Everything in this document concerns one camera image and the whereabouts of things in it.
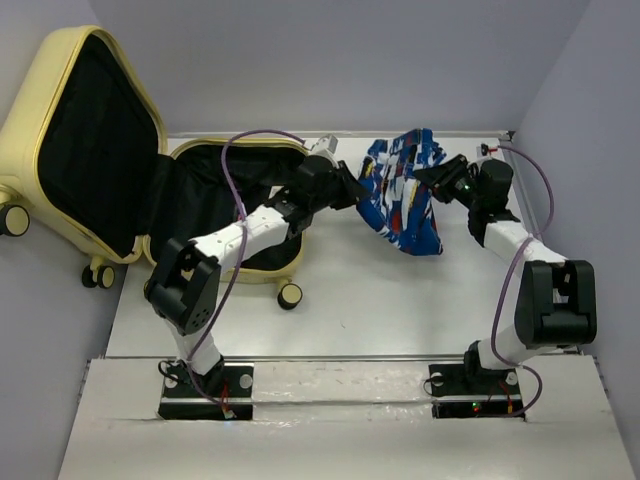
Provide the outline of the blue white patterned garment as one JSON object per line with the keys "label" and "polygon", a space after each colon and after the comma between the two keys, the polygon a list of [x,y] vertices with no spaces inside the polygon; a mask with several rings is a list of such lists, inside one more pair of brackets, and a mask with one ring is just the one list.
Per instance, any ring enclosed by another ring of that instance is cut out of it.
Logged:
{"label": "blue white patterned garment", "polygon": [[377,139],[367,150],[358,180],[369,197],[356,209],[365,223],[402,253],[443,252],[429,189],[415,172],[443,163],[446,153],[427,128]]}

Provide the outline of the pale yellow hard-shell suitcase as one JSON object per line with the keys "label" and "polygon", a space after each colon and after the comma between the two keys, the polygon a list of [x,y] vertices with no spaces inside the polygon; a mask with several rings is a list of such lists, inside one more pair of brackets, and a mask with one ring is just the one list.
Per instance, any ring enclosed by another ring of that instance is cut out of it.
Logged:
{"label": "pale yellow hard-shell suitcase", "polygon": [[95,25],[41,43],[1,129],[1,232],[38,220],[84,253],[87,288],[116,265],[255,209],[301,164],[292,140],[200,138],[167,147],[163,121],[115,38]]}

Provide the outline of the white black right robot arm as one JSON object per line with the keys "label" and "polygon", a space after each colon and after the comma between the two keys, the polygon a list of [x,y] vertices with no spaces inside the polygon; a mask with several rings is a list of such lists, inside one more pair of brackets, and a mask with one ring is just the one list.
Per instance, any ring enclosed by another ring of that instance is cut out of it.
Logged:
{"label": "white black right robot arm", "polygon": [[483,394],[536,356],[595,340],[594,267],[547,247],[510,210],[509,164],[458,155],[415,177],[437,201],[464,206],[473,239],[507,265],[488,338],[473,342],[459,364],[431,366],[424,383],[430,396]]}

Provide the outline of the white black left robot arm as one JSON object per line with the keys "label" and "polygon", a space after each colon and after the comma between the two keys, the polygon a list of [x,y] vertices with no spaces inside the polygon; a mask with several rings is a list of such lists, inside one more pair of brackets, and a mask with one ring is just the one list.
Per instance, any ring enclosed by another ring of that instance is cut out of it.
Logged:
{"label": "white black left robot arm", "polygon": [[213,399],[224,382],[224,358],[211,333],[226,299],[218,293],[222,275],[238,275],[243,261],[299,236],[319,211],[350,208],[368,195],[345,162],[310,155],[252,213],[216,232],[167,242],[144,295],[169,326],[195,392]]}

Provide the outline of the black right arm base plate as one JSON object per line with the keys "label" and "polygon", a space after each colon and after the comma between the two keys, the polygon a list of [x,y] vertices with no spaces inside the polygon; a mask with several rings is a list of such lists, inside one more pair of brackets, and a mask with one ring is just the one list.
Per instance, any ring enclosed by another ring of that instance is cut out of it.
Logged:
{"label": "black right arm base plate", "polygon": [[511,370],[471,374],[462,363],[429,365],[423,390],[431,399],[435,419],[480,419],[524,414],[516,372]]}

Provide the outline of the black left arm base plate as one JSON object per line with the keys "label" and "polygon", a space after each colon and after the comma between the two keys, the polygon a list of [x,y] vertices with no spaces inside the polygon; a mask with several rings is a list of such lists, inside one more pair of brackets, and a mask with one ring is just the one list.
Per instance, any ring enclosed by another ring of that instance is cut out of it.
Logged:
{"label": "black left arm base plate", "polygon": [[196,388],[180,361],[161,360],[163,377],[157,415],[164,420],[250,421],[254,403],[253,363],[227,363],[220,380]]}

